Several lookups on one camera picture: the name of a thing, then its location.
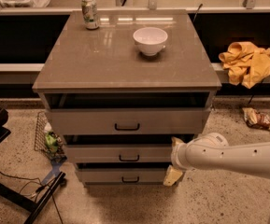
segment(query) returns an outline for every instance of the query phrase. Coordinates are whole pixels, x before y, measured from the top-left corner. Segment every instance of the can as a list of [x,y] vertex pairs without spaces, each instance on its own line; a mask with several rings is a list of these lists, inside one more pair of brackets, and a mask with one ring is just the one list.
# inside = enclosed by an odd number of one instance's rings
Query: can
[[99,17],[97,14],[97,4],[95,0],[81,0],[81,10],[87,29],[99,27]]

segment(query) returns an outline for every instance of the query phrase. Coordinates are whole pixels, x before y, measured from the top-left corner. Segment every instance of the terrazzo floor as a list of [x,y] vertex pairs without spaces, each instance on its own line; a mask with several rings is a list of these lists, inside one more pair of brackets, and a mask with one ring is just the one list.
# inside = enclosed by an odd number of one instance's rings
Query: terrazzo floor
[[[270,141],[270,132],[249,128],[241,107],[249,98],[216,98],[204,133],[224,135],[231,146]],[[0,144],[0,171],[8,175],[53,176],[50,160],[35,151],[36,121],[43,107],[37,99],[5,100],[6,127],[11,135]],[[270,99],[254,98],[250,106],[270,116]],[[267,223],[270,214],[270,180],[222,170],[186,172],[176,187],[162,185],[110,185],[84,187],[74,166],[65,161],[59,167],[66,185],[54,199],[65,224],[124,223]],[[0,175],[0,182],[16,191],[27,183]],[[38,187],[30,183],[22,194]],[[0,223],[23,223],[29,213],[0,197]],[[35,223],[61,223],[55,204],[49,200]]]

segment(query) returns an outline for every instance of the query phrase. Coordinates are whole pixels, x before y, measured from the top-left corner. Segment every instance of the wrapper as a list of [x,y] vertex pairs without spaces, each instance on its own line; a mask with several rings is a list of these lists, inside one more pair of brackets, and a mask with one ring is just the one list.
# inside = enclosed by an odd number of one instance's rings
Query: wrapper
[[270,131],[270,118],[268,115],[250,107],[243,108],[243,111],[244,120],[250,128]]

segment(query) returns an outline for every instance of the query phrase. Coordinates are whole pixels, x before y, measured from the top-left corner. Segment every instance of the yellow cloth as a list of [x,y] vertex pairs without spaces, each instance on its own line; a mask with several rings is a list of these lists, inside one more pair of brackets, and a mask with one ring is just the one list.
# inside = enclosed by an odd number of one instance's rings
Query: yellow cloth
[[270,75],[270,49],[256,47],[251,42],[234,42],[219,55],[223,69],[229,69],[229,82],[253,87]]

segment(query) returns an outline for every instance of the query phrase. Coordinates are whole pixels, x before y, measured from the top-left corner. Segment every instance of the white drawer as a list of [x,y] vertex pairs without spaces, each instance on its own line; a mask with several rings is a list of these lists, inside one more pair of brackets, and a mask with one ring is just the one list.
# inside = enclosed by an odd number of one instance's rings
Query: white drawer
[[47,113],[56,133],[200,133],[209,109],[57,109]]
[[168,164],[153,168],[79,168],[76,165],[78,180],[90,184],[162,184]]
[[73,145],[64,146],[68,161],[83,162],[171,162],[172,146],[148,145]]

